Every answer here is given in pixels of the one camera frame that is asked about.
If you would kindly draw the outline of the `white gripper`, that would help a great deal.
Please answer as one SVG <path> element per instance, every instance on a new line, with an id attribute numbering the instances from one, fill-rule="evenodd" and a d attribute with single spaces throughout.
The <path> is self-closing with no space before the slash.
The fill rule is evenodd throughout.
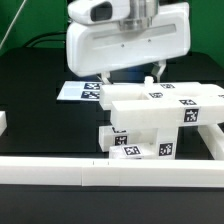
<path id="1" fill-rule="evenodd" d="M 189 4 L 130 2 L 127 18 L 84 25 L 71 19 L 66 35 L 69 69 L 80 77 L 100 74 L 110 85 L 111 71 L 154 63 L 160 81 L 167 59 L 190 49 Z"/>

